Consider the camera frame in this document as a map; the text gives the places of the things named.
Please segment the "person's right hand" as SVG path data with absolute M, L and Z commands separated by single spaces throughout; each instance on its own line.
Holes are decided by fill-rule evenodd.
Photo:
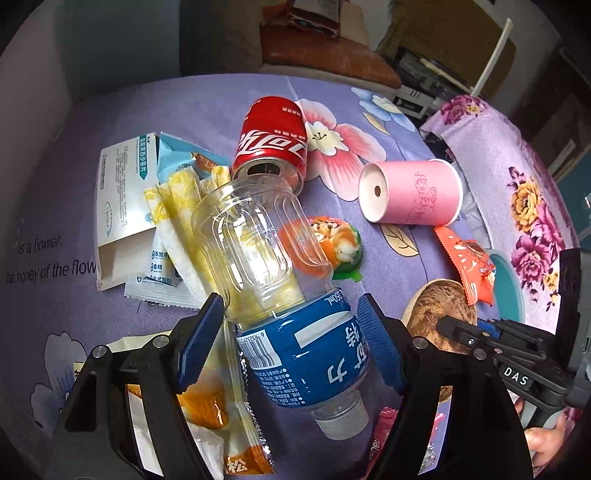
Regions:
M 565 440 L 574 430 L 582 411 L 566 408 L 558 417 L 555 426 L 529 428 L 525 430 L 528 449 L 532 453 L 532 467 L 537 476 L 556 456 Z

